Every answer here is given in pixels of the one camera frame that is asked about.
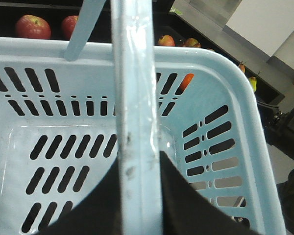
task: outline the black fabric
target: black fabric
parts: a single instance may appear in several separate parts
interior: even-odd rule
[[[164,235],[256,235],[210,205],[161,154]],[[98,186],[70,213],[37,235],[120,235],[120,186],[115,160]]]
[[[212,206],[162,156],[162,201],[166,235],[257,235]]]
[[[115,160],[97,187],[38,235],[120,235],[120,186]]]

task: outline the orange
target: orange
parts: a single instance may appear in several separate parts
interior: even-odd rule
[[[194,77],[193,73],[188,73],[187,75],[185,75],[185,78],[183,79],[182,83],[179,86],[182,92],[186,89],[186,87],[191,82],[193,77]]]

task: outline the black shelf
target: black shelf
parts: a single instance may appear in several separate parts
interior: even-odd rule
[[[66,6],[46,5],[48,1],[42,0],[39,2],[43,2],[44,5],[27,5],[24,4],[24,2],[26,2],[25,0],[20,0],[19,2],[22,2],[22,4],[0,3],[0,37],[15,37],[14,27],[17,20],[25,14],[31,14],[44,18],[50,24],[52,31],[51,39],[63,40],[64,38],[60,29],[61,22],[66,16],[78,15],[80,9],[79,4],[81,4],[82,1],[73,1],[75,4],[69,1],[71,4],[68,3]],[[64,4],[63,0],[52,1],[53,4],[55,2]],[[167,7],[173,3],[172,0],[165,2],[167,3]],[[179,43],[179,40],[193,37],[198,39],[202,48],[211,48],[237,65],[240,62],[174,13],[154,12],[153,21],[155,43],[157,43],[161,35],[166,34],[173,36],[176,44]],[[109,5],[107,5],[106,8],[102,10],[89,41],[111,43],[110,22],[110,9]],[[256,76],[256,74],[248,68],[246,68],[245,74],[247,77]],[[277,105],[284,98],[283,94],[265,82],[261,77],[257,79],[257,91],[255,95],[259,101],[272,105]]]

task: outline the basket handle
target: basket handle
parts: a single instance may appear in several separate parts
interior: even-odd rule
[[[105,0],[84,0],[70,42],[64,52],[66,60],[75,61],[78,59],[94,29],[105,2]]]
[[[162,234],[151,0],[111,0],[124,235]]]

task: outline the apple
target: apple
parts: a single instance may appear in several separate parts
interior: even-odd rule
[[[66,40],[69,40],[74,31],[78,16],[67,16],[61,23],[61,30]]]
[[[243,61],[240,62],[240,64],[238,65],[238,67],[240,68],[240,70],[245,73],[245,63],[243,63]]]
[[[195,38],[188,38],[184,43],[186,47],[193,47],[195,44],[199,44],[199,42]]]
[[[170,35],[161,36],[158,40],[159,46],[174,47],[174,39]]]
[[[22,16],[15,25],[16,36],[20,38],[50,39],[51,29],[47,21],[33,16]]]
[[[193,47],[201,48],[201,44],[200,43],[196,43]]]

